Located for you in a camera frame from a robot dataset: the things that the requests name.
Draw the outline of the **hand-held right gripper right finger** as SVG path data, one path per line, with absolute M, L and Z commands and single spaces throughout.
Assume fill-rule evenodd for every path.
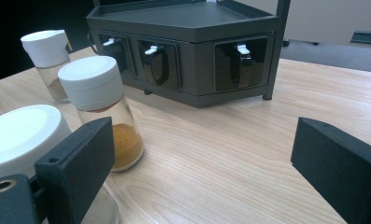
M 300 118 L 293 167 L 348 224 L 371 224 L 371 146 L 337 127 Z

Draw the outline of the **round-cap orange spice jar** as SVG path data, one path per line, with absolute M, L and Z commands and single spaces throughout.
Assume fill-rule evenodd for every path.
M 135 165 L 144 144 L 124 95 L 117 61 L 109 56 L 82 58 L 62 67 L 58 77 L 82 123 L 111 117 L 115 144 L 112 172 Z

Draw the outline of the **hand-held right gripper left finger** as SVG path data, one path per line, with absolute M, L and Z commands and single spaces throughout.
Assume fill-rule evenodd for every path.
M 114 164 L 112 119 L 83 124 L 35 163 L 49 224 L 80 224 Z

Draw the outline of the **wide white-lid jar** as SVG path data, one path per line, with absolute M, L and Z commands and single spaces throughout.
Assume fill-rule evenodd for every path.
M 73 132 L 51 105 L 0 116 L 0 224 L 49 224 L 47 191 L 37 183 L 35 163 Z M 80 224 L 119 224 L 105 181 Z

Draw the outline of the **dark rack drawer white tab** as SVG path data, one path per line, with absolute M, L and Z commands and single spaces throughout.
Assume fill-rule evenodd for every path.
M 179 88 L 178 55 L 174 45 L 146 40 L 137 41 L 146 80 L 169 90 Z
M 267 47 L 267 37 L 217 44 L 214 47 L 216 90 L 235 91 L 265 84 Z
M 103 36 L 102 54 L 114 58 L 121 72 L 128 69 L 122 38 L 116 36 Z

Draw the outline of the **dark grey spice rack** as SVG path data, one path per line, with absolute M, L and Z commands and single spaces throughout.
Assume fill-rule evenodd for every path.
M 146 94 L 204 107 L 253 96 L 271 99 L 290 3 L 291 0 L 278 0 L 276 12 L 269 13 L 236 0 L 142 0 L 124 4 L 96 1 L 86 20 L 95 53 L 103 55 L 103 36 L 123 39 L 128 65 L 121 72 L 124 84 Z M 217 91 L 214 47 L 223 42 L 262 37 L 268 38 L 265 84 Z M 138 40 L 177 48 L 177 90 L 154 86 L 146 80 Z

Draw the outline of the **flip-cap brown spice jar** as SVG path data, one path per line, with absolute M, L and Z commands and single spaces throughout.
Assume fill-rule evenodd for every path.
M 59 70 L 70 63 L 65 30 L 47 30 L 21 38 L 24 50 L 32 60 L 50 96 L 57 102 L 67 102 L 68 96 L 58 78 Z

